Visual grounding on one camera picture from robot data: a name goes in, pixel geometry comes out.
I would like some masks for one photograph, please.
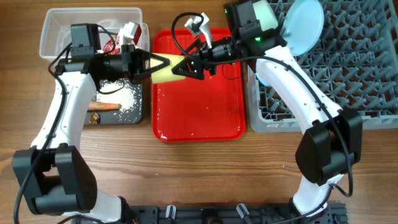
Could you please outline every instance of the wooden surface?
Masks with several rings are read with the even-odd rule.
[[[169,29],[185,11],[205,11],[211,27],[226,27],[226,1],[56,1],[0,3],[0,223],[12,222],[19,185],[11,168],[15,150],[28,149],[44,122],[54,91],[48,62],[39,57],[44,17],[52,7],[142,9],[150,36]],[[133,205],[260,205],[287,202],[301,173],[294,154],[300,133],[258,134],[249,125],[237,141],[162,144],[145,120],[136,126],[86,127],[81,154],[101,190]],[[362,160],[353,168],[354,196],[333,192],[347,203],[350,223],[398,223],[398,130],[364,131]],[[346,178],[341,185],[347,189]],[[55,223],[60,217],[33,216],[25,201],[21,223]]]

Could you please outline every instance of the white container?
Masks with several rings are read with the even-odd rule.
[[[142,23],[142,12],[139,8],[76,7],[50,9],[47,11],[44,20],[39,55],[52,62],[72,41],[70,37],[70,25],[72,24],[98,24],[110,32],[117,32],[128,22],[140,24],[142,34],[137,46],[149,51],[149,30],[147,24]],[[102,48],[109,40],[109,36],[99,34],[99,39]]]

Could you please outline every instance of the red tray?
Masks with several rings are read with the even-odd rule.
[[[230,36],[228,29],[212,29],[213,40]],[[183,48],[195,38],[188,30],[176,30]],[[154,38],[153,52],[180,54],[170,30]],[[153,84],[152,131],[163,142],[227,141],[242,136],[246,130],[243,85],[240,63],[221,65],[217,74],[205,72],[205,80],[186,78],[181,81]]]

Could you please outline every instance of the white granules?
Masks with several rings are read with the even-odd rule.
[[[101,86],[101,91],[109,92],[109,91],[114,91],[114,90],[120,89],[122,87],[123,87],[123,82],[121,82],[121,81],[117,81],[114,83],[109,82],[109,83],[105,83],[104,85]],[[118,103],[121,105],[120,112],[128,113],[129,110],[134,109],[134,105],[137,103],[137,99],[135,97],[136,89],[137,88],[134,88],[131,85],[125,84],[124,88],[117,91],[116,93],[112,93],[109,95],[102,95],[100,93],[97,93],[96,100],[98,102],[103,102],[103,103]]]

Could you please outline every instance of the yellow object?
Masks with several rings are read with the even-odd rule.
[[[170,60],[170,65],[160,69],[157,72],[152,73],[152,83],[157,84],[157,83],[166,83],[166,82],[172,82],[172,81],[177,81],[177,80],[183,80],[186,77],[182,75],[174,75],[172,72],[172,68],[176,66],[178,63],[180,63],[183,59],[184,56],[182,55],[169,55],[169,54],[156,54],[161,57],[168,58]],[[156,65],[160,65],[162,62],[160,60],[156,60],[154,58],[150,59],[150,66],[154,67]]]

